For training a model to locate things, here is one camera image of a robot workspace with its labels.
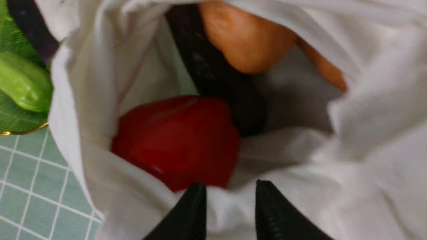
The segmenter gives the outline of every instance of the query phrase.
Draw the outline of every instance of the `fabric bag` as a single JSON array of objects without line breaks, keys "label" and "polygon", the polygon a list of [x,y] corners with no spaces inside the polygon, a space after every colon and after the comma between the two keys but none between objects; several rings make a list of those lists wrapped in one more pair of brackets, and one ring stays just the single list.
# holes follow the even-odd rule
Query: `fabric bag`
[{"label": "fabric bag", "polygon": [[[164,19],[189,2],[80,0],[80,25],[53,60],[49,124],[105,220],[99,240],[142,239],[180,197],[109,149],[129,109],[196,93]],[[256,179],[334,239],[427,239],[425,2],[229,3],[292,29],[346,74],[349,92],[297,49],[257,80],[270,130],[242,141],[229,189],[208,189],[208,239],[256,239]]]}]

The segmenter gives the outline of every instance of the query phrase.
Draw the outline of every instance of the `eggplant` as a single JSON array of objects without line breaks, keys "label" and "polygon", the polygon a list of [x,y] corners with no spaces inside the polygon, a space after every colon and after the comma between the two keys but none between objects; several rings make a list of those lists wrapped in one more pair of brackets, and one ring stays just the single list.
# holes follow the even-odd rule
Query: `eggplant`
[{"label": "eggplant", "polygon": [[182,61],[201,96],[220,97],[231,108],[242,137],[262,132],[267,104],[251,75],[234,69],[209,41],[196,4],[173,6],[166,14]]},{"label": "eggplant", "polygon": [[7,0],[7,8],[18,28],[46,65],[59,48],[34,0]]}]

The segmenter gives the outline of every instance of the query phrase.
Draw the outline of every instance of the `cutting mat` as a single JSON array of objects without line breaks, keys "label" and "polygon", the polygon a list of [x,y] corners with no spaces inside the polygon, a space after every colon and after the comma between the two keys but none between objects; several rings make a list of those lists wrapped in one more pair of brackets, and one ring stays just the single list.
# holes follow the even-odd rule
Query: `cutting mat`
[{"label": "cutting mat", "polygon": [[49,129],[0,136],[1,240],[93,240],[100,224]]}]

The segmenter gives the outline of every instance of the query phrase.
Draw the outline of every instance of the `green pepper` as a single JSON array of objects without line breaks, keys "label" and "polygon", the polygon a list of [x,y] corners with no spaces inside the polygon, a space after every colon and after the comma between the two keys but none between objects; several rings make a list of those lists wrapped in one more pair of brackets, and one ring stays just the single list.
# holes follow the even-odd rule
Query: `green pepper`
[{"label": "green pepper", "polygon": [[12,52],[0,53],[0,91],[29,111],[48,111],[53,86],[49,72]]}]

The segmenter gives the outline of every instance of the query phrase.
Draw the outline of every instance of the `bell pepper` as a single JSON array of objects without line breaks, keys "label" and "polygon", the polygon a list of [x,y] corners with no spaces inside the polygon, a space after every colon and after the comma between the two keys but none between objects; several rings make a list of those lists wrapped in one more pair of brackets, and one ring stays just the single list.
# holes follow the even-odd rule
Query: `bell pepper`
[{"label": "bell pepper", "polygon": [[49,111],[53,86],[49,72],[12,52],[0,53],[0,91],[28,111]]},{"label": "bell pepper", "polygon": [[194,182],[226,187],[239,147],[222,99],[180,96],[123,115],[111,150],[179,191]]}]

